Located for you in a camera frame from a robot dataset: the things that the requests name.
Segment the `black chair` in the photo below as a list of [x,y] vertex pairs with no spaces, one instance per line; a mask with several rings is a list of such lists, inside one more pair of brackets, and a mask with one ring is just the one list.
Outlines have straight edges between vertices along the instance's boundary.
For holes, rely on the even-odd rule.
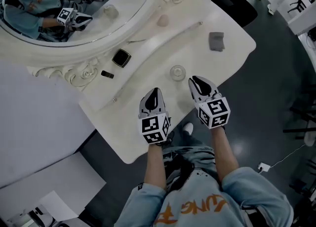
[[302,0],[298,0],[297,2],[291,3],[290,5],[293,5],[293,4],[297,4],[297,6],[294,7],[294,8],[292,8],[292,9],[290,9],[288,12],[291,12],[291,11],[297,9],[297,10],[301,13],[304,9],[306,9],[306,6],[305,6],[305,4],[302,2]]
[[251,23],[258,15],[254,7],[247,0],[212,0],[240,26]]

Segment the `folded gray cloth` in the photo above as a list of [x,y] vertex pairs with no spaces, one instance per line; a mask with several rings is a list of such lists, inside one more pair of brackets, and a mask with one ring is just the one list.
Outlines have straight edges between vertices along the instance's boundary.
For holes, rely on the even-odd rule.
[[212,51],[223,51],[225,49],[223,38],[223,32],[210,32],[208,35],[209,48]]

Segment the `forearm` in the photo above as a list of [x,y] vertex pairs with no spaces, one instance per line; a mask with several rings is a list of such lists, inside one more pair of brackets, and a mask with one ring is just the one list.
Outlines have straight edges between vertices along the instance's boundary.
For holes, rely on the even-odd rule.
[[50,27],[55,27],[55,26],[63,26],[60,24],[57,19],[54,18],[44,18],[43,20],[43,28],[50,28]]
[[225,130],[222,126],[211,130],[213,136],[213,147],[215,151],[215,163],[218,177],[222,182],[223,178],[229,173],[239,168],[232,148],[229,145]]
[[166,188],[166,173],[164,170],[162,149],[157,145],[149,145],[144,183],[162,189]]

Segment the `black device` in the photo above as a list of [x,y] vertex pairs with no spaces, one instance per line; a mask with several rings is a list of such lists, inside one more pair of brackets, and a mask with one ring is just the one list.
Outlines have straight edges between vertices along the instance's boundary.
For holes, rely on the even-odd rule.
[[130,56],[126,51],[118,49],[114,55],[112,61],[119,67],[125,67],[132,56]]
[[109,73],[109,72],[104,71],[104,70],[101,72],[101,75],[104,76],[104,77],[107,77],[107,78],[111,78],[111,79],[114,78],[114,74]]

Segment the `shirt sleeve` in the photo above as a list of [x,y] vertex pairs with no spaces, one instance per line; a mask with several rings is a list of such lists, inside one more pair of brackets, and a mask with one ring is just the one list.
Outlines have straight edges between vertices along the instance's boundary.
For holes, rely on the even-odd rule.
[[39,28],[43,25],[42,17],[36,17],[11,5],[5,6],[4,19],[11,27],[33,39],[39,37]]
[[228,174],[223,179],[222,188],[239,205],[263,209],[272,226],[291,226],[293,209],[286,196],[250,167]]
[[152,226],[165,196],[165,190],[150,184],[144,183],[141,189],[134,188],[114,226]]

